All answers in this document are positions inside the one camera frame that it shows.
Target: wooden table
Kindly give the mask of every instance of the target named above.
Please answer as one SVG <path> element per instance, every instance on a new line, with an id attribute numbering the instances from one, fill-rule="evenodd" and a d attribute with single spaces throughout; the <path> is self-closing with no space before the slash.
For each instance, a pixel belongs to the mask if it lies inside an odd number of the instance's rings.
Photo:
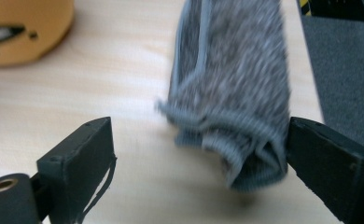
<path id="1" fill-rule="evenodd" d="M 166 99 L 183 0 L 76 0 L 65 40 L 40 61 L 0 68 L 0 176 L 35 162 L 78 126 L 110 116 L 119 157 L 85 223 L 338 223 L 289 169 L 256 193 L 224 187 L 218 157 L 174 145 Z M 296 1 L 283 0 L 291 115 L 321 121 Z"/>

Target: orange object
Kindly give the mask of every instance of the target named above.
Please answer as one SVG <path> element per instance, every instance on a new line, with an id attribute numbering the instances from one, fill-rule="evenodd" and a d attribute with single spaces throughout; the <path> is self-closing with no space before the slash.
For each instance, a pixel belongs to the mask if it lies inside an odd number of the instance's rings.
<path id="1" fill-rule="evenodd" d="M 73 0 L 0 0 L 0 66 L 40 58 L 61 41 L 73 17 Z"/>

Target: table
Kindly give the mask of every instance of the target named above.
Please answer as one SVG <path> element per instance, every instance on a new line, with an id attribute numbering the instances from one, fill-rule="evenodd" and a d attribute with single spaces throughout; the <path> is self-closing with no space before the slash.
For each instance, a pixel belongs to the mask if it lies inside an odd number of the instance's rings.
<path id="1" fill-rule="evenodd" d="M 85 223 L 338 223 L 289 167 L 255 193 L 225 189 L 217 155 L 174 145 L 165 100 L 183 0 L 76 0 L 73 27 L 41 60 L 0 68 L 0 176 L 86 121 L 110 116 L 116 174 Z M 296 1 L 282 0 L 292 116 L 322 121 Z"/>

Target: dark gray floor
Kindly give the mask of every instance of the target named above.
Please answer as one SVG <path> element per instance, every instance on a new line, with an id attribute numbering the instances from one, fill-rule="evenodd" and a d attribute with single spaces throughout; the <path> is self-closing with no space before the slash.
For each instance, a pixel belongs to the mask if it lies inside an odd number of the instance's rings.
<path id="1" fill-rule="evenodd" d="M 364 22 L 301 20 L 325 123 L 364 146 Z"/>

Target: gray towel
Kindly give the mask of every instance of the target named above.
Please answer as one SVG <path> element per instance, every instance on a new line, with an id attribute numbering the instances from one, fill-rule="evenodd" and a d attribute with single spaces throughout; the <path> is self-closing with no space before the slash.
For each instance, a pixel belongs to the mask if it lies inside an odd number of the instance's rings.
<path id="1" fill-rule="evenodd" d="M 287 173 L 286 46 L 279 0 L 188 0 L 168 102 L 178 145 L 223 158 L 226 183 L 252 191 Z"/>

